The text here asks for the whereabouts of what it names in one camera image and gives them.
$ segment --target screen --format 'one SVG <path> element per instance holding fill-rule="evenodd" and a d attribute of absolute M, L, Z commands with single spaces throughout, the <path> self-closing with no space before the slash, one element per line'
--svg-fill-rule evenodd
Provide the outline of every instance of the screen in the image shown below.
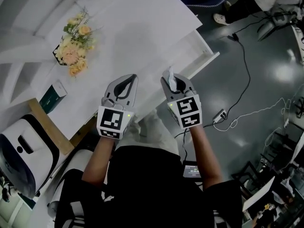
<path fill-rule="evenodd" d="M 197 165 L 186 165 L 183 176 L 186 178 L 201 178 Z"/>

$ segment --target person's leg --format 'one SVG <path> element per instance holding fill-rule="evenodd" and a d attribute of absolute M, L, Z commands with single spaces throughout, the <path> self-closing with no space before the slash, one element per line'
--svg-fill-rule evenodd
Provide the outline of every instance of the person's leg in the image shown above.
<path fill-rule="evenodd" d="M 125 132 L 122 140 L 119 141 L 116 149 L 121 146 L 138 146 L 140 145 L 140 134 L 141 128 L 137 123 L 131 123 L 129 129 Z"/>
<path fill-rule="evenodd" d="M 156 110 L 147 115 L 143 122 L 147 128 L 147 143 L 151 147 L 158 147 L 168 152 L 179 155 L 179 149 L 175 138 L 158 117 Z"/>
<path fill-rule="evenodd" d="M 250 14 L 262 11 L 255 0 L 238 0 L 225 15 L 214 14 L 214 20 L 223 25 L 229 25 L 237 20 L 244 19 Z"/>

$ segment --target flower bouquet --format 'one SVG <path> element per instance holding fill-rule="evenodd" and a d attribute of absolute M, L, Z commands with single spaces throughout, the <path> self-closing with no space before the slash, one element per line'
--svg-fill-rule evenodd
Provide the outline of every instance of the flower bouquet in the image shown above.
<path fill-rule="evenodd" d="M 87 68 L 86 54 L 94 49 L 95 39 L 92 37 L 91 28 L 87 26 L 88 21 L 85 9 L 76 17 L 70 18 L 63 28 L 66 35 L 53 51 L 58 63 L 68 66 L 71 76 L 76 76 Z"/>

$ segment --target black shirt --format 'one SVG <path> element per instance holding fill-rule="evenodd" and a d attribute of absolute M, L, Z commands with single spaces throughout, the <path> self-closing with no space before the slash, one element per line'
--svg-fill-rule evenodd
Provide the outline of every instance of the black shirt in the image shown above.
<path fill-rule="evenodd" d="M 120 147 L 110 161 L 104 202 L 101 190 L 78 180 L 65 180 L 55 227 L 62 227 L 74 214 L 70 203 L 80 201 L 85 227 L 103 225 L 190 225 L 205 228 L 240 228 L 240 186 L 228 181 L 204 192 L 183 178 L 178 155 L 162 149 Z"/>

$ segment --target black pants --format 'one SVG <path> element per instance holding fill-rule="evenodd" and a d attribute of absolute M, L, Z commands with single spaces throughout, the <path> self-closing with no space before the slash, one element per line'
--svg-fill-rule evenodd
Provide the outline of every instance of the black pants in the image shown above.
<path fill-rule="evenodd" d="M 257 13 L 259 11 L 262 10 L 256 4 L 255 0 L 238 0 L 225 14 L 226 22 L 231 24 L 234 21 L 246 18 L 250 14 Z"/>

